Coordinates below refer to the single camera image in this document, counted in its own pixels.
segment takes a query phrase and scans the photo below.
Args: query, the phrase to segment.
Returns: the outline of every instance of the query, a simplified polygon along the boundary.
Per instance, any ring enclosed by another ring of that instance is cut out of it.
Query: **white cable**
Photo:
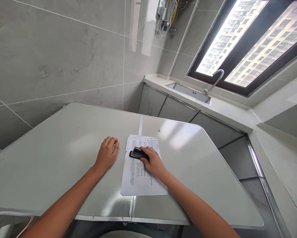
[[[172,17],[176,11],[176,7],[177,7],[177,1],[176,0],[173,0],[172,3],[170,4],[171,5],[171,10],[170,10],[170,16],[169,16],[169,28],[171,27],[171,20],[172,20]],[[162,23],[163,21],[161,21],[161,26],[160,26],[160,36],[161,37],[164,37],[166,34],[167,34],[167,31],[165,32],[164,35],[162,35]]]
[[[4,211],[0,212],[0,216],[16,216],[16,217],[30,217],[30,220],[28,224],[25,226],[25,228],[18,234],[16,238],[19,238],[20,235],[29,227],[29,225],[32,223],[34,219],[34,215],[30,213],[19,213],[19,212],[9,212],[9,211]]]

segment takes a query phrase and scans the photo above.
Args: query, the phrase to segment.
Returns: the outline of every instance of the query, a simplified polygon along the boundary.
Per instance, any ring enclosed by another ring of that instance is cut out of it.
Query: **window frame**
[[[187,76],[196,78],[206,83],[214,84],[219,78],[219,74],[213,77],[198,73],[200,62],[202,61],[205,53],[210,47],[212,41],[216,37],[226,17],[230,13],[236,0],[227,0],[224,7],[221,10],[216,22],[214,23],[208,37],[204,41],[198,56],[196,57],[193,65],[188,71]],[[243,57],[248,54],[252,47],[259,41],[259,39],[268,31],[268,29],[275,23],[280,15],[293,3],[294,0],[269,0],[261,14],[253,21],[248,30],[244,33],[238,43],[234,46],[233,50],[229,53],[226,59],[222,62],[219,69],[223,69],[225,74],[223,78],[217,83],[217,86],[242,96],[249,96],[264,82],[266,82],[277,71],[283,68],[291,60],[297,56],[297,42],[289,50],[287,50],[281,57],[274,61],[268,68],[262,72],[255,80],[253,80],[247,87],[238,86],[236,84],[224,81],[228,75],[235,69]]]

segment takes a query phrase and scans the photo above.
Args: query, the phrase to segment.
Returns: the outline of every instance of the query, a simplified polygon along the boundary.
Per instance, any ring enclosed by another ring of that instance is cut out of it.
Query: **chrome faucet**
[[[223,75],[224,75],[224,70],[223,69],[218,69],[217,71],[215,71],[212,75],[215,75],[216,73],[221,72],[220,77],[218,78],[218,80],[212,85],[212,87],[210,89],[205,89],[204,92],[206,95],[209,95],[212,91],[212,89],[214,88],[214,86],[217,85],[217,83],[222,79]]]

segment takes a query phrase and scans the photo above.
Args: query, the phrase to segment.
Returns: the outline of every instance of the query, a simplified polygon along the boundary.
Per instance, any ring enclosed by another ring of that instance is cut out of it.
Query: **paper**
[[[134,147],[141,146],[153,147],[161,157],[157,138],[129,135],[122,176],[122,196],[167,195],[167,187],[157,177],[146,170],[144,163],[141,160],[130,157],[130,152]]]

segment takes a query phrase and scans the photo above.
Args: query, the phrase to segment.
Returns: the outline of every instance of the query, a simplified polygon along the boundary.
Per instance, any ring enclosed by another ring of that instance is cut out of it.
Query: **glass pane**
[[[284,11],[225,81],[247,87],[296,42],[297,1]]]
[[[267,2],[267,0],[237,0],[196,71],[212,76]]]

